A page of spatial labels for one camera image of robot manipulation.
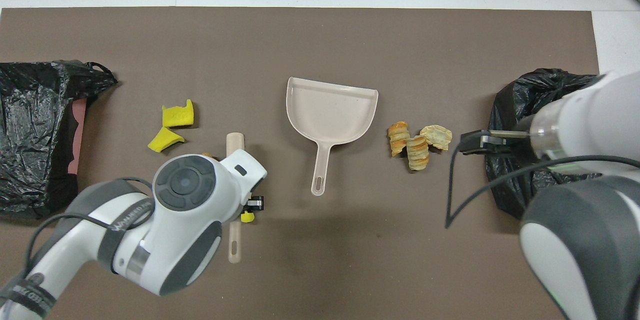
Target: bread piece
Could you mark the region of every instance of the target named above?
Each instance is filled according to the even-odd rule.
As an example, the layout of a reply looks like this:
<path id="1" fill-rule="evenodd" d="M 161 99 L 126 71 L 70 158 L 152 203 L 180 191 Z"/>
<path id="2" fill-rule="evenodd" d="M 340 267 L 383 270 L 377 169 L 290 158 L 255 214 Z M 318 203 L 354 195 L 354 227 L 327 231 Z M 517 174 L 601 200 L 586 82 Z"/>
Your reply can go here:
<path id="1" fill-rule="evenodd" d="M 406 153 L 409 159 L 409 169 L 423 170 L 429 163 L 429 145 L 424 135 L 410 137 L 406 140 Z"/>
<path id="2" fill-rule="evenodd" d="M 424 135 L 427 138 L 429 145 L 433 145 L 442 151 L 448 151 L 449 143 L 453 138 L 451 130 L 439 125 L 425 126 L 420 130 L 420 135 Z"/>
<path id="3" fill-rule="evenodd" d="M 407 146 L 407 139 L 411 136 L 409 135 L 409 126 L 404 121 L 398 121 L 389 126 L 388 134 L 391 156 L 397 156 Z"/>

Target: white dustpan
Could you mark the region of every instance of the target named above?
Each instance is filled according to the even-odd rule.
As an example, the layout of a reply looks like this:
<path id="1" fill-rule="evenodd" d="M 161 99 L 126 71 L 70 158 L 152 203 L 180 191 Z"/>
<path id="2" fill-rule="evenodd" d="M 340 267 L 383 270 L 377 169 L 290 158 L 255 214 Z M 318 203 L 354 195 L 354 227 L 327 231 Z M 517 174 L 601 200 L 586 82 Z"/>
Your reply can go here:
<path id="1" fill-rule="evenodd" d="M 318 145 L 311 193 L 327 184 L 329 152 L 334 145 L 357 140 L 367 132 L 378 104 L 378 90 L 290 77 L 286 85 L 288 121 Z"/>

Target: black plastic bag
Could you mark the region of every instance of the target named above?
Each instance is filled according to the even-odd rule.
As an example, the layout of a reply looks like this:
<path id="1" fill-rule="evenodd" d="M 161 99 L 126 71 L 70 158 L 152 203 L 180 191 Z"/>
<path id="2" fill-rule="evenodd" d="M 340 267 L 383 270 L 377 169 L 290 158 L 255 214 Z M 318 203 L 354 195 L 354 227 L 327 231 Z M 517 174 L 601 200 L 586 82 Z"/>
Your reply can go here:
<path id="1" fill-rule="evenodd" d="M 116 83 L 93 62 L 0 63 L 0 215 L 38 219 L 71 203 L 78 195 L 68 171 L 78 127 L 72 103 Z"/>
<path id="2" fill-rule="evenodd" d="M 561 69 L 537 69 L 523 74 L 496 95 L 489 129 L 514 130 L 522 118 L 534 115 L 543 106 L 590 86 L 600 78 L 599 75 L 576 75 Z M 521 168 L 514 158 L 489 155 L 484 158 L 484 166 L 489 181 Z M 551 170 L 537 170 L 495 186 L 491 192 L 498 209 L 521 219 L 531 199 L 543 188 L 559 181 L 571 183 L 594 176 L 596 174 L 560 175 Z"/>

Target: brown table surface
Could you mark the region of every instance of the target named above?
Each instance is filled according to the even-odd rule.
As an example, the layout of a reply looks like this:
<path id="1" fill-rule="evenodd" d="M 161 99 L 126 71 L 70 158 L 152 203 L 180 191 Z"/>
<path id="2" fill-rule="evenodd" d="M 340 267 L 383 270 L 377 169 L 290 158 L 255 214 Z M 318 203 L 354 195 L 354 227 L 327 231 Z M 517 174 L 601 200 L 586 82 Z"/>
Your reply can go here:
<path id="1" fill-rule="evenodd" d="M 227 133 L 269 175 L 265 211 L 192 286 L 158 297 L 96 263 L 59 298 L 53 319 L 562 318 L 526 265 L 518 222 L 491 195 L 444 229 L 450 152 L 411 173 L 387 127 L 486 127 L 494 95 L 521 74 L 598 72 L 589 12 L 363 8 L 23 8 L 2 10 L 0 61 L 102 63 L 120 86 L 87 113 L 80 188 L 146 179 L 173 156 L 223 157 Z M 311 194 L 316 145 L 286 115 L 290 76 L 379 91 L 359 140 L 334 147 L 324 195 Z M 185 144 L 147 148 L 161 106 L 192 99 Z M 487 183 L 480 156 L 457 162 L 454 197 Z M 21 269 L 34 227 L 0 224 L 0 282 Z"/>

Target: yellow sponge piece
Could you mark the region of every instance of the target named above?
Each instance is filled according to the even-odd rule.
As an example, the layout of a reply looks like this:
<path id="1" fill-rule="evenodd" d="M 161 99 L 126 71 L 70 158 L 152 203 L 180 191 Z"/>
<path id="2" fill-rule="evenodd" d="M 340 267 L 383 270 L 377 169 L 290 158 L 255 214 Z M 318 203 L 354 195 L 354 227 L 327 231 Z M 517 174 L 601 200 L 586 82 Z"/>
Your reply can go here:
<path id="1" fill-rule="evenodd" d="M 160 129 L 160 131 L 158 131 L 158 134 L 153 138 L 153 140 L 149 142 L 149 145 L 147 145 L 147 147 L 149 147 L 149 149 L 153 150 L 154 152 L 159 153 L 177 142 L 183 143 L 185 142 L 185 138 L 167 129 L 166 127 L 163 127 L 162 129 Z"/>
<path id="2" fill-rule="evenodd" d="M 166 108 L 162 106 L 162 126 L 182 127 L 194 124 L 194 103 L 187 99 L 187 105 Z"/>
<path id="3" fill-rule="evenodd" d="M 240 215 L 240 221 L 243 223 L 250 223 L 256 219 L 256 215 L 253 212 L 245 211 Z"/>

